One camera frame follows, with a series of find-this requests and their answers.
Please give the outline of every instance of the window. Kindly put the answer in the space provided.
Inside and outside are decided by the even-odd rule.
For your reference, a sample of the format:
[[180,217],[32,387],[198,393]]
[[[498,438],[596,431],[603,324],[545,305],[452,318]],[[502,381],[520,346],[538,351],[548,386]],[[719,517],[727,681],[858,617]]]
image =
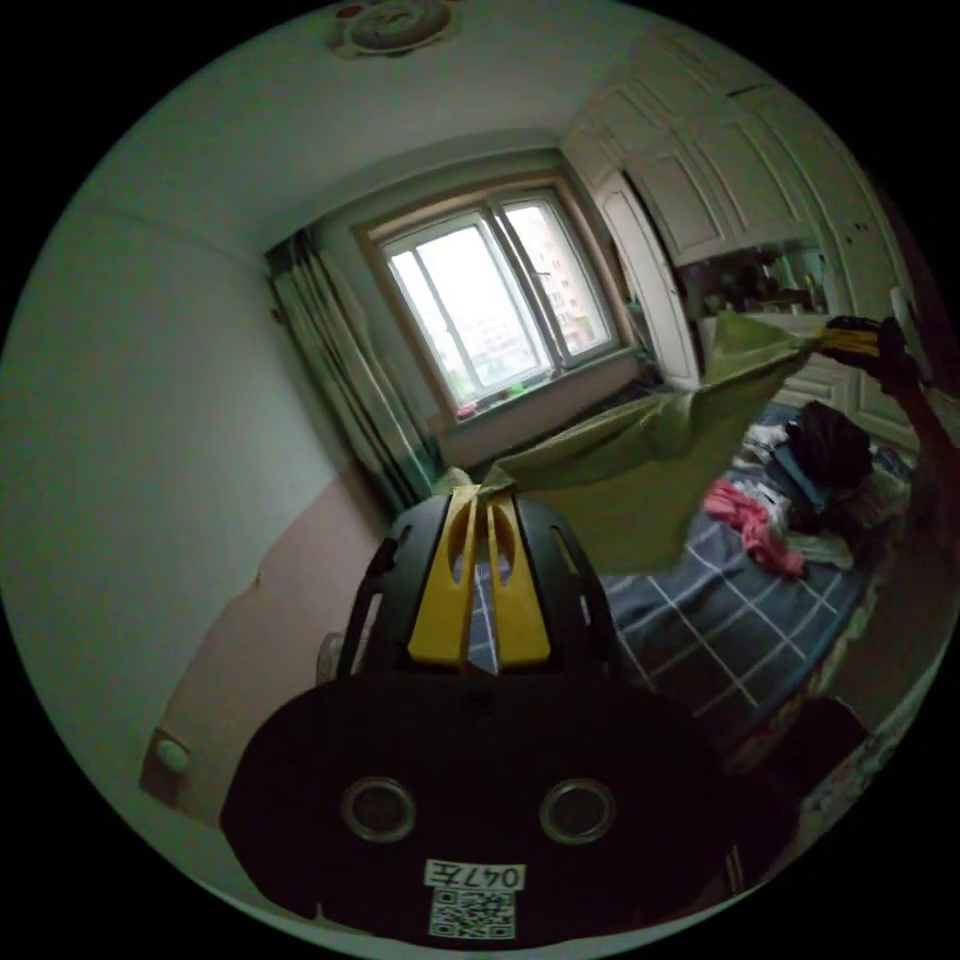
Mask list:
[[458,405],[618,346],[589,258],[551,190],[478,203],[382,251]]

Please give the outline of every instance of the white cabinet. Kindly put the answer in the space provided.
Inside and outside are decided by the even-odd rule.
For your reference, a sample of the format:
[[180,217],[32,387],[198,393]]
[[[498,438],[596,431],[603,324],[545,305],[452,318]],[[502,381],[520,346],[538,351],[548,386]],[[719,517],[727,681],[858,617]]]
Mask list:
[[[816,234],[834,277],[831,312],[882,320],[893,313],[897,258],[879,221],[869,187],[849,151],[805,104],[785,90],[758,96],[756,111],[789,160],[797,186],[813,210]],[[907,449],[917,438],[900,405],[865,374],[851,371],[851,405],[844,410],[874,436]]]
[[775,243],[812,232],[789,184],[789,171],[756,116],[731,104],[689,125],[683,135],[723,210],[735,247]]
[[892,440],[908,450],[916,450],[920,445],[900,404],[883,393],[876,380],[862,373],[858,377],[855,405],[850,419],[867,433]]
[[655,28],[650,40],[672,52],[686,70],[711,90],[728,95],[756,84],[774,80],[756,64],[729,47],[678,23]]
[[670,132],[670,124],[643,90],[619,71],[590,104],[593,120],[620,157],[644,150]]
[[676,134],[627,157],[624,166],[675,266],[734,249],[709,182]]
[[890,316],[897,265],[887,245],[854,161],[827,125],[788,91],[757,102],[757,112],[790,153],[823,211],[858,316]]
[[814,355],[799,373],[784,383],[774,399],[797,408],[819,400],[849,417],[854,412],[857,381],[857,373],[849,367]]
[[591,192],[616,169],[616,154],[587,116],[578,117],[569,126],[560,141],[560,151]]
[[622,176],[612,174],[595,194],[613,235],[627,280],[653,339],[664,379],[681,390],[700,383],[696,352],[666,253]]
[[722,93],[680,51],[656,41],[637,44],[629,68],[630,82],[668,122],[703,116]]

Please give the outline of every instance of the clothes pile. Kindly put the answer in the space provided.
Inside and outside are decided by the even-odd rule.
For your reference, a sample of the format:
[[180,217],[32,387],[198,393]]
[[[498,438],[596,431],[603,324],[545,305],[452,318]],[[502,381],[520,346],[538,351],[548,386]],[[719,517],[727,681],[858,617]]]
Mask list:
[[808,562],[850,570],[851,536],[902,514],[910,496],[875,453],[869,434],[815,400],[788,423],[752,426],[733,477],[710,487],[704,510],[739,530],[770,573],[802,577]]

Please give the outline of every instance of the label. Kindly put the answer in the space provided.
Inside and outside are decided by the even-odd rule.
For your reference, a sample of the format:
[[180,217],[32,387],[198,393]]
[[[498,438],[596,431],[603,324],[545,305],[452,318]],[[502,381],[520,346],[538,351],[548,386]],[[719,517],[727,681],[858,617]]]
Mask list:
[[523,889],[527,867],[522,863],[456,863],[428,860],[423,882],[444,890],[495,890],[517,893]]
[[433,888],[430,935],[454,940],[512,940],[525,864],[428,860],[423,882]]

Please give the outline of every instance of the plaid bedsheet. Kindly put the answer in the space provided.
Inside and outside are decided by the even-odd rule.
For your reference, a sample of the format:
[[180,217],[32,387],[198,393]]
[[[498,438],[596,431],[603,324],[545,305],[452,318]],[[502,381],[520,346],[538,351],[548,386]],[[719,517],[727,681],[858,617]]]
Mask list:
[[[760,422],[795,413],[774,404]],[[893,451],[875,460],[909,478]],[[810,563],[804,579],[791,580],[761,570],[738,532],[701,512],[674,570],[604,578],[628,668],[690,709],[722,752],[733,749],[802,686],[853,615],[880,544],[873,536],[851,547],[855,569]],[[493,671],[489,567],[478,567],[475,581],[470,658]]]

